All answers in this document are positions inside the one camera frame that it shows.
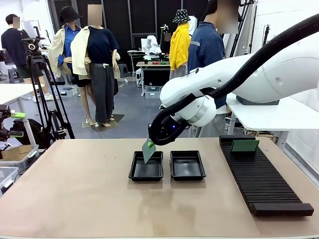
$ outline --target desk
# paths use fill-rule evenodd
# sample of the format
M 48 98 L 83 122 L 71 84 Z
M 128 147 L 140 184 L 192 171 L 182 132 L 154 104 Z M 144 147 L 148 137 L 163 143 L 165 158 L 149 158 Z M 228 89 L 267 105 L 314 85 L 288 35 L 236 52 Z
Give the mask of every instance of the desk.
M 19 110 L 22 113 L 25 113 L 25 109 L 22 104 L 22 100 L 27 100 L 23 98 L 25 94 L 33 92 L 32 84 L 1 84 L 0 85 L 0 105 L 9 105 L 15 101 L 18 101 Z M 25 130 L 28 134 L 28 138 L 31 144 L 36 144 L 35 139 L 31 130 L 31 126 L 27 116 L 23 119 L 25 125 Z
M 238 118 L 249 130 L 280 131 L 278 147 L 282 150 L 290 130 L 319 129 L 319 112 L 291 97 L 281 99 L 277 106 L 244 106 L 235 94 L 229 94 L 227 105 L 233 112 L 228 134 L 233 134 Z
M 140 67 L 141 70 L 143 71 L 143 68 L 146 68 L 147 67 L 169 67 L 170 68 L 170 65 L 169 65 L 169 61 L 164 61 L 166 62 L 165 65 L 162 65 L 161 62 L 163 61 L 149 61 L 147 64 L 145 64 L 144 61 L 139 61 L 136 66 L 137 67 Z M 141 93 L 141 96 L 143 96 L 145 93 L 145 89 L 144 89 L 144 79 L 142 79 L 142 93 Z
M 253 217 L 217 138 L 178 138 L 160 182 L 128 179 L 145 139 L 56 141 L 0 198 L 0 235 L 30 238 L 275 238 L 319 236 L 319 189 L 268 138 L 260 148 L 303 202 L 307 218 Z M 199 150 L 207 177 L 170 178 L 171 150 Z
M 136 50 L 129 50 L 129 51 L 128 51 L 128 54 L 129 54 L 130 57 L 131 57 L 132 75 L 134 75 L 134 74 L 135 74 L 135 71 L 134 71 L 133 56 L 134 56 L 134 55 L 145 55 L 145 52 L 143 52 L 143 51 L 136 51 Z

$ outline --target navy t-shirt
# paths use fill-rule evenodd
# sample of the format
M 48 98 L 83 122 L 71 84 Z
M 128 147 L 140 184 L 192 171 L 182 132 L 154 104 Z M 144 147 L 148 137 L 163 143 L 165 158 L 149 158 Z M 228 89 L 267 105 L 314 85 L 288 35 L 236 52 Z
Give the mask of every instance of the navy t-shirt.
M 220 61 L 224 56 L 223 39 L 217 33 L 215 26 L 210 22 L 200 22 L 191 38 L 188 50 L 188 72 Z M 226 96 L 215 99 L 215 104 L 217 109 L 225 105 Z
M 16 28 L 9 28 L 1 36 L 2 48 L 5 48 L 12 58 L 16 66 L 26 64 L 26 51 L 24 44 L 21 42 L 23 38 L 29 38 L 25 30 L 21 32 Z
M 112 52 L 119 49 L 118 43 L 109 29 L 89 26 L 90 36 L 87 51 L 92 63 L 112 65 Z

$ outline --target tripod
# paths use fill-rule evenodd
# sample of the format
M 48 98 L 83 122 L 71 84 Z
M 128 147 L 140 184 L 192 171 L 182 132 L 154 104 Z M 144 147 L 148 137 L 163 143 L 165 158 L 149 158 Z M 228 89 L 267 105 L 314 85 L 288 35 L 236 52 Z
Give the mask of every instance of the tripod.
M 39 51 L 38 43 L 42 39 L 43 38 L 40 38 L 39 32 L 38 32 L 37 38 L 26 38 L 26 39 L 23 39 L 22 42 L 25 45 L 27 45 L 27 48 L 28 48 L 27 51 L 28 51 L 29 55 L 26 57 L 26 61 L 27 61 L 27 66 L 28 66 L 30 74 L 31 74 L 31 82 L 33 85 L 33 90 L 34 90 L 34 93 L 36 95 L 36 97 L 35 97 L 36 104 L 38 107 L 38 111 L 39 111 L 39 115 L 40 115 L 40 119 L 41 119 L 41 124 L 43 126 L 43 133 L 45 135 L 44 138 L 47 139 L 45 142 L 46 148 L 48 148 L 50 146 L 51 140 L 56 141 L 59 139 L 65 139 L 65 137 L 67 135 L 66 132 L 69 133 L 70 138 L 75 138 L 75 137 L 74 137 L 74 133 L 73 133 L 70 121 L 68 119 L 63 101 L 62 101 L 61 94 L 60 94 L 58 86 L 56 84 L 56 81 L 55 81 L 55 78 L 54 78 L 54 75 L 53 75 L 53 72 L 52 72 L 52 69 L 50 66 L 49 59 L 47 58 L 46 55 L 42 55 L 41 52 Z M 43 93 L 43 90 L 41 87 L 41 83 L 40 83 L 39 77 L 37 76 L 37 73 L 36 73 L 36 67 L 38 67 L 40 70 L 43 70 L 46 78 L 48 79 L 48 83 L 49 83 L 50 89 L 52 91 L 53 100 L 54 100 L 54 104 L 55 104 L 54 110 L 48 109 L 46 100 L 44 98 L 44 93 Z M 53 81 L 53 84 L 55 85 L 56 92 L 59 96 L 60 103 L 61 103 L 66 120 L 64 120 L 64 118 L 62 116 L 58 100 L 55 97 L 55 93 L 54 93 L 54 89 L 53 89 L 51 80 Z M 43 106 L 42 109 L 43 109 L 43 115 L 44 115 L 46 127 L 44 126 L 44 120 L 43 120 L 43 115 L 42 115 L 42 111 L 41 111 L 41 107 L 40 107 L 40 101 L 37 97 L 37 91 L 35 88 L 36 85 L 38 85 L 38 90 L 40 93 L 40 101 L 41 101 L 41 104 Z

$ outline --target gray pants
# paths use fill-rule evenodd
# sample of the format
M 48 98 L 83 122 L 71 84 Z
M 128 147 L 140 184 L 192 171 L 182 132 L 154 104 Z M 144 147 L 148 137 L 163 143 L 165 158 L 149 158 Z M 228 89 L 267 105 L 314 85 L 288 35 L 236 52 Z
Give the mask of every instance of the gray pants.
M 169 73 L 169 80 L 176 78 L 176 77 L 182 77 L 187 75 L 187 66 L 180 66 L 175 70 L 171 70 Z
M 215 118 L 203 127 L 191 126 L 190 138 L 219 137 L 225 134 L 226 114 L 216 115 Z
M 93 94 L 96 102 L 95 121 L 106 123 L 113 111 L 114 72 L 111 66 L 90 64 Z

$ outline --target yellow hoodie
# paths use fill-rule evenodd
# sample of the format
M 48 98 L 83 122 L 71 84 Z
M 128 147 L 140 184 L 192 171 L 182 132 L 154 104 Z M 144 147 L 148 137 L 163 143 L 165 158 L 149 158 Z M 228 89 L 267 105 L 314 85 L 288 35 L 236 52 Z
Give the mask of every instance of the yellow hoodie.
M 175 70 L 188 60 L 190 44 L 188 22 L 178 26 L 170 41 L 169 63 L 170 69 Z

